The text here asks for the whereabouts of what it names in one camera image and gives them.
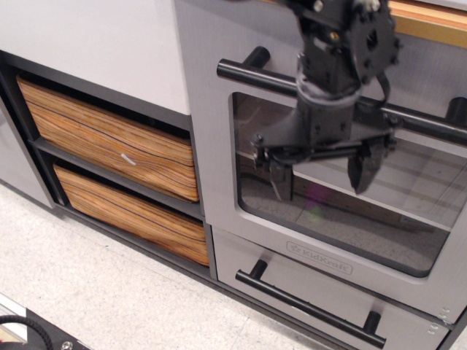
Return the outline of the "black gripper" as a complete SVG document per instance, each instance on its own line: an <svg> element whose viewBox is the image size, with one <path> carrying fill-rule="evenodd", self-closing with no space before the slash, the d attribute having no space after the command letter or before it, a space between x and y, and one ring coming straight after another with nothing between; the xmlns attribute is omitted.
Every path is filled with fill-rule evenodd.
<svg viewBox="0 0 467 350"><path fill-rule="evenodd" d="M367 191L393 145L398 123L373 104L360 105L361 89L343 94L300 87L295 109L252 139L257 167L267 168L281 201L293 199L293 166L347 158L356 194Z"/></svg>

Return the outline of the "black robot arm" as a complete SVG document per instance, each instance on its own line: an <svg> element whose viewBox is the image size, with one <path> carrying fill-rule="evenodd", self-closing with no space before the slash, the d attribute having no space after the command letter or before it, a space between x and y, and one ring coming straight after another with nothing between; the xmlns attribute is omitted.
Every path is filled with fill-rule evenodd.
<svg viewBox="0 0 467 350"><path fill-rule="evenodd" d="M297 104L259 131L252 144L278 199L293 197L293 167L347 158L356 193L365 192L393 150L395 123L384 101L358 106L362 89L376 79L385 96L385 69L398 60L399 41L386 1L288 1L297 17L303 51L298 57Z"/></svg>

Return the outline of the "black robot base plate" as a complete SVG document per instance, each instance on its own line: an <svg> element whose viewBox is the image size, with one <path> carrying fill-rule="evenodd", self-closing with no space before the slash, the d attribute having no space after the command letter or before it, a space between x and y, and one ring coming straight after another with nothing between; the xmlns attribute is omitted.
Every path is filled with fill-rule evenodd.
<svg viewBox="0 0 467 350"><path fill-rule="evenodd" d="M73 335L68 334L61 328L50 323L33 311L26 309L26 317L39 324L48 334L53 348L57 350L71 349L71 350L88 350L91 349L87 344L75 338ZM27 326L27 344L32 345L38 349L46 349L45 343L42 338L31 327Z"/></svg>

